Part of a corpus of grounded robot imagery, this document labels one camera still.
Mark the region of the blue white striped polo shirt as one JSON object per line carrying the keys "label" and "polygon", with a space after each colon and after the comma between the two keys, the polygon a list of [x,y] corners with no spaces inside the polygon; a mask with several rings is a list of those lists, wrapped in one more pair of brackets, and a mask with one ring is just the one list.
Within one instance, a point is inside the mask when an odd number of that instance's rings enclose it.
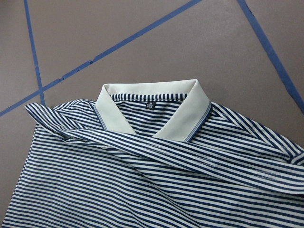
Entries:
{"label": "blue white striped polo shirt", "polygon": [[26,106],[33,140],[4,228],[301,228],[304,150],[197,80],[106,84]]}

